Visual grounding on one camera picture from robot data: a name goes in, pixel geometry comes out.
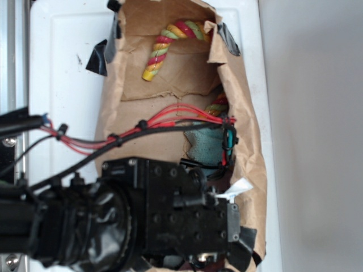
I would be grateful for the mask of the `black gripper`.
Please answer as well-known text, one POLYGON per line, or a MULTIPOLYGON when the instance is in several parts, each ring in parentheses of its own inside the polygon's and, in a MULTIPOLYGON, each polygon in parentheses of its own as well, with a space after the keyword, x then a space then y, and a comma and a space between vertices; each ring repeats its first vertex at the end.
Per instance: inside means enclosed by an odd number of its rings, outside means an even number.
POLYGON ((128 198, 140 254, 200 260, 229 256, 240 234, 235 204, 208 188, 200 168, 145 158, 110 160, 102 177, 128 198))

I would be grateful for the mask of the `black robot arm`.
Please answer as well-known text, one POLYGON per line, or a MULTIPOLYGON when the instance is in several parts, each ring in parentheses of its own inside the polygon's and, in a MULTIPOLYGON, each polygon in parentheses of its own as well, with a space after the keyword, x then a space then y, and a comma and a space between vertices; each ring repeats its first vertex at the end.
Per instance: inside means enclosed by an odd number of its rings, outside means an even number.
POLYGON ((240 250, 238 206, 218 197, 203 165, 140 157, 109 160, 87 184, 79 169, 107 151, 153 134, 222 133, 223 160, 214 168, 222 177, 237 143, 235 118, 212 116, 182 106, 188 117, 164 109, 134 128, 104 141, 70 138, 55 130, 47 116, 26 109, 1 116, 1 138, 32 129, 70 147, 93 149, 79 163, 28 185, 1 182, 1 252, 23 253, 43 266, 74 271, 144 271, 151 265, 177 270, 222 271, 223 261, 240 250))

